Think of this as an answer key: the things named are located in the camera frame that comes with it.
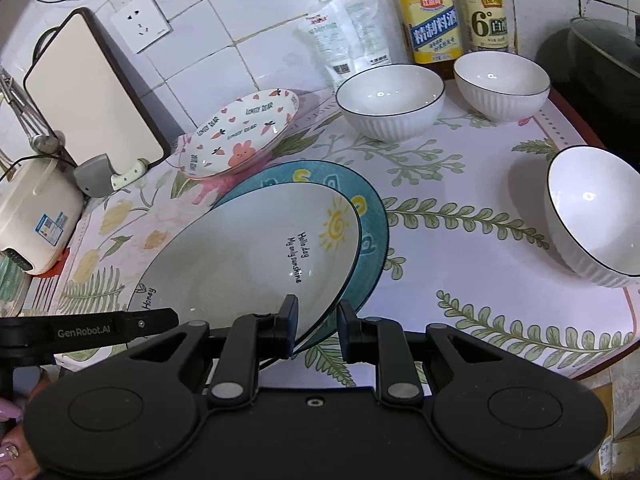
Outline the left hand pink nails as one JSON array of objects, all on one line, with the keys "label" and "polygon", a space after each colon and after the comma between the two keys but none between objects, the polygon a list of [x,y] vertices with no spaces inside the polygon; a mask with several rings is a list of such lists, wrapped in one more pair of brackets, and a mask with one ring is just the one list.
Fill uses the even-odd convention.
[{"label": "left hand pink nails", "polygon": [[24,434],[23,408],[6,399],[1,399],[1,421],[13,420],[16,426],[1,439],[1,479],[32,480],[41,469]]}]

